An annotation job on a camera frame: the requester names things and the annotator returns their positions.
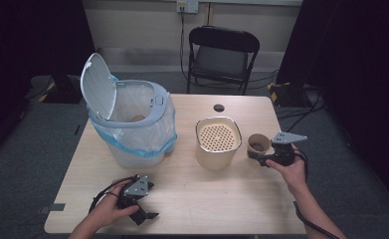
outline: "hand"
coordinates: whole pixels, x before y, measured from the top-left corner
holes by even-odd
[[[129,181],[124,181],[113,187],[97,206],[77,225],[70,238],[91,238],[104,226],[107,226],[117,219],[129,216],[138,211],[139,206],[132,205],[123,209],[116,207],[117,196],[121,188]]]
[[[292,147],[293,150],[297,150],[295,145],[292,145]],[[305,182],[305,162],[298,156],[294,158],[293,164],[289,166],[280,165],[271,159],[266,160],[266,164],[282,175],[288,185],[288,190],[293,196],[307,189]]]

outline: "wall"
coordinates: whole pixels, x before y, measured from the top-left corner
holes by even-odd
[[[84,1],[97,51],[113,72],[179,71],[182,18],[173,1]],[[184,15],[184,65],[188,34],[206,25],[242,29],[256,35],[261,53],[255,71],[278,69],[299,6],[199,3]]]

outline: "person's right hand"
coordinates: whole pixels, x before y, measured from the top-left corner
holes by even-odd
[[[280,165],[271,159],[266,160],[266,164],[282,175],[288,185],[288,190],[293,195],[307,189],[305,182],[305,162],[298,156],[294,158],[293,164],[289,166]]]

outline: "cup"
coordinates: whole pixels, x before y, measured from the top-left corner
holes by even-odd
[[[247,156],[258,159],[271,148],[271,141],[261,133],[255,133],[248,138]]]

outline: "trash can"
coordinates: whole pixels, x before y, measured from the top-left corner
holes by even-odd
[[[175,106],[163,87],[148,81],[120,81],[94,53],[84,66],[81,88],[89,118],[119,164],[156,165],[173,150]]]

